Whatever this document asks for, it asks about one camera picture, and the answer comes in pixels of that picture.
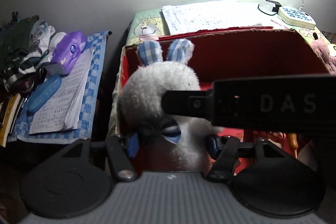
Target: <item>purple tissue pack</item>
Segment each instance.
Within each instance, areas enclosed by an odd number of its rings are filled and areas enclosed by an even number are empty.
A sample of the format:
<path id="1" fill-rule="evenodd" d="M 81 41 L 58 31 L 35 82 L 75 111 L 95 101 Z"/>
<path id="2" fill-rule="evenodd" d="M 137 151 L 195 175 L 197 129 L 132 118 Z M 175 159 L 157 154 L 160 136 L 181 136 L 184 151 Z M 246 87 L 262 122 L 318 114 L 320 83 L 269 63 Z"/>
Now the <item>purple tissue pack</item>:
<path id="1" fill-rule="evenodd" d="M 51 75 L 68 75 L 86 45 L 86 37 L 80 31 L 67 33 L 57 44 L 50 64 L 45 66 Z"/>

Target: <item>calculator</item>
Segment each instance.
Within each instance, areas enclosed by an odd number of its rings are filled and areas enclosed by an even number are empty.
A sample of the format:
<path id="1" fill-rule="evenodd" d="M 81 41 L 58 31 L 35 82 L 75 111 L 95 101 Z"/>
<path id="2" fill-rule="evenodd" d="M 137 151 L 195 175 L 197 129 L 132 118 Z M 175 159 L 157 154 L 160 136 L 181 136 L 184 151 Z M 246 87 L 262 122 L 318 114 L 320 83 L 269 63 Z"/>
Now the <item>calculator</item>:
<path id="1" fill-rule="evenodd" d="M 300 12 L 294 8 L 280 7 L 278 15 L 288 25 L 298 26 L 314 30 L 316 23 L 306 12 Z"/>

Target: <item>pink stuffed animal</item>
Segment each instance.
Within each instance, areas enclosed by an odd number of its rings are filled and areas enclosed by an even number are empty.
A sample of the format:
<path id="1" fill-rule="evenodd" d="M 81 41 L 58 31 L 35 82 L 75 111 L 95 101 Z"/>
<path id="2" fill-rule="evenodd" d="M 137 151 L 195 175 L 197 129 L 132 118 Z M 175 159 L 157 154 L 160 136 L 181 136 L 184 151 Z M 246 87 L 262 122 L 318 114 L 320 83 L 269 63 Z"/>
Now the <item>pink stuffed animal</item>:
<path id="1" fill-rule="evenodd" d="M 322 59 L 330 74 L 336 74 L 336 57 L 330 55 L 330 51 L 324 40 L 319 38 L 310 43 L 310 46 L 318 57 Z"/>

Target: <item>green cloth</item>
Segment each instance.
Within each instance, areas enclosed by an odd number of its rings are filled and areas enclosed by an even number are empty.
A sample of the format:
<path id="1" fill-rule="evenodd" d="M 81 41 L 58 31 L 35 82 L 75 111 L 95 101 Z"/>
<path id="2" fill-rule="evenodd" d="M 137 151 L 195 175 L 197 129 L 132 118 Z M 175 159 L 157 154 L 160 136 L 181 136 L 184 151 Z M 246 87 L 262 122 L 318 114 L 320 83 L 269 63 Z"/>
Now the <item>green cloth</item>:
<path id="1" fill-rule="evenodd" d="M 30 31 L 39 16 L 33 16 L 20 20 L 13 25 L 7 33 L 0 48 L 0 73 L 6 68 L 20 67 L 22 60 L 30 51 Z"/>
<path id="2" fill-rule="evenodd" d="M 5 37 L 8 35 L 8 33 L 11 31 L 11 29 L 16 23 L 17 21 L 11 21 L 0 29 L 0 47 L 2 45 L 3 40 L 5 39 Z"/>

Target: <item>stuffed bunny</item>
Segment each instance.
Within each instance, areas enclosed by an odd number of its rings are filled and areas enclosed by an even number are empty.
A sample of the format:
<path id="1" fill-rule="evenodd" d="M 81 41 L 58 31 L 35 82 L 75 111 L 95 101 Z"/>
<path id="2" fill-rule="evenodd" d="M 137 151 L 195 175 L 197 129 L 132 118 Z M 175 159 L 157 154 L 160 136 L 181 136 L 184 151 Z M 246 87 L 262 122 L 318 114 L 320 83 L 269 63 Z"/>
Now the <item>stuffed bunny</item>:
<path id="1" fill-rule="evenodd" d="M 131 128 L 143 122 L 157 127 L 164 119 L 173 118 L 180 129 L 176 142 L 156 135 L 147 148 L 151 170 L 203 170 L 210 168 L 205 136 L 218 133 L 209 121 L 202 118 L 169 116 L 161 108 L 161 98 L 168 90 L 200 90 L 198 78 L 186 64 L 194 45 L 187 39 L 177 39 L 169 47 L 163 62 L 158 42 L 145 41 L 137 50 L 144 67 L 139 67 L 128 79 L 121 96 L 121 111 Z"/>

